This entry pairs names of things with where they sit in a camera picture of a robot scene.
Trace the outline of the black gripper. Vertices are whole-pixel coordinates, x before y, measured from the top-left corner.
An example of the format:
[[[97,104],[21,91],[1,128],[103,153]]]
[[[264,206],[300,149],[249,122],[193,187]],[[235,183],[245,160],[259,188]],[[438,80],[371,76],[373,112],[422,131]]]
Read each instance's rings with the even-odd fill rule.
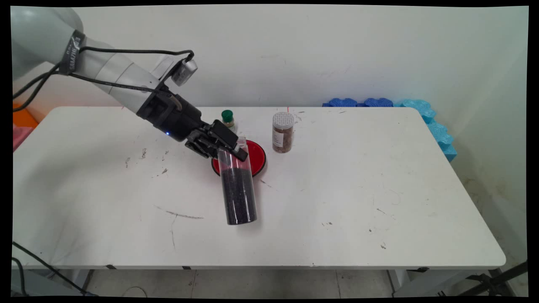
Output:
[[[237,143],[238,136],[220,120],[208,124],[195,106],[167,85],[160,84],[156,89],[158,92],[150,94],[136,112],[138,117],[178,142],[186,139],[185,146],[206,159],[217,159],[218,152],[224,150],[241,162],[247,160],[248,152]]]

